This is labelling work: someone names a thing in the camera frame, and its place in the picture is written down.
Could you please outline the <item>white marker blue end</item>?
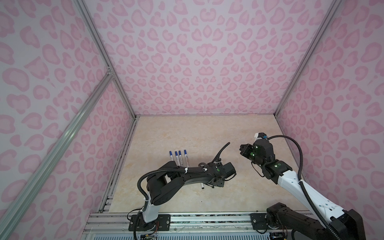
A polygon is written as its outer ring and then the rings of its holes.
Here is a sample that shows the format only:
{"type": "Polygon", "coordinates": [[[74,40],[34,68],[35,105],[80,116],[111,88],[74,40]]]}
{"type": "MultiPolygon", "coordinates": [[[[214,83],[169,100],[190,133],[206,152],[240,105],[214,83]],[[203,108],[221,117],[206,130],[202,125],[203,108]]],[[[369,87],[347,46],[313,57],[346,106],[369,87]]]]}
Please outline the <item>white marker blue end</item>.
{"type": "Polygon", "coordinates": [[[176,162],[177,162],[178,166],[181,166],[182,164],[181,164],[181,162],[180,162],[179,154],[178,154],[177,151],[175,151],[175,156],[176,156],[176,162]]]}

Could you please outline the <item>white marker blue tip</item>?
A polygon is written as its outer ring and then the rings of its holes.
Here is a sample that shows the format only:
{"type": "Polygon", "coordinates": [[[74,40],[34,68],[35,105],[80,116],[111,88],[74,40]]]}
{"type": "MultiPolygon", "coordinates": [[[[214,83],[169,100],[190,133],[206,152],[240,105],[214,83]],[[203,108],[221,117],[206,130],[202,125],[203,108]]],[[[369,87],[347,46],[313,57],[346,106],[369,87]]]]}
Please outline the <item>white marker blue tip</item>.
{"type": "Polygon", "coordinates": [[[179,162],[180,162],[180,165],[183,167],[183,166],[184,166],[184,162],[183,162],[183,158],[182,158],[182,153],[181,153],[181,151],[178,151],[178,155],[179,155],[179,162]]]}

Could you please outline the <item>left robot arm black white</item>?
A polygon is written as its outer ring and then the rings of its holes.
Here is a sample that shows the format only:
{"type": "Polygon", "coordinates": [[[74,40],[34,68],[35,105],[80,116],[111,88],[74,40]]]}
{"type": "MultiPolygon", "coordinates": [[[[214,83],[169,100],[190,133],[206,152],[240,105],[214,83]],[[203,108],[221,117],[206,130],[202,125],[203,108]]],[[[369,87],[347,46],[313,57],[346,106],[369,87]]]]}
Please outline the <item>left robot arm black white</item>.
{"type": "Polygon", "coordinates": [[[173,161],[144,174],[137,182],[137,188],[145,199],[141,210],[144,223],[154,222],[158,218],[160,206],[182,187],[204,184],[222,188],[236,174],[232,163],[223,165],[221,162],[209,162],[200,163],[197,167],[182,167],[173,161]]]}

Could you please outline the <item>white marker pen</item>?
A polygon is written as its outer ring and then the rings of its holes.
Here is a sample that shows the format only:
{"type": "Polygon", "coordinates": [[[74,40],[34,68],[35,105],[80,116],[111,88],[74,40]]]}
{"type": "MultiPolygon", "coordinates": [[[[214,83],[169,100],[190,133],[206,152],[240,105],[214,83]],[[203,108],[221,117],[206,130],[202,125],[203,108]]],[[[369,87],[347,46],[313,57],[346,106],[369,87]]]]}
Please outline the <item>white marker pen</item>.
{"type": "Polygon", "coordinates": [[[171,161],[175,161],[175,160],[174,160],[174,157],[173,157],[173,153],[172,153],[172,151],[169,151],[169,153],[170,153],[171,161]]]}

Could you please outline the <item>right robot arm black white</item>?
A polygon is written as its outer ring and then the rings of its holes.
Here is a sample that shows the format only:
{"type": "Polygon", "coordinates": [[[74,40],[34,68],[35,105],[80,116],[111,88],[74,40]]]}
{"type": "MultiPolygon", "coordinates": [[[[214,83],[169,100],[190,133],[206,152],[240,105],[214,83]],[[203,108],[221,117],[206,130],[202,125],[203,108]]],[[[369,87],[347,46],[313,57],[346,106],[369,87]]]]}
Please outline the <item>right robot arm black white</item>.
{"type": "Polygon", "coordinates": [[[264,177],[293,195],[315,218],[291,210],[277,203],[267,208],[269,223],[287,227],[312,240],[364,240],[362,216],[355,210],[345,210],[308,185],[284,161],[278,160],[268,137],[257,137],[253,144],[240,146],[240,154],[259,166],[264,177]]]}

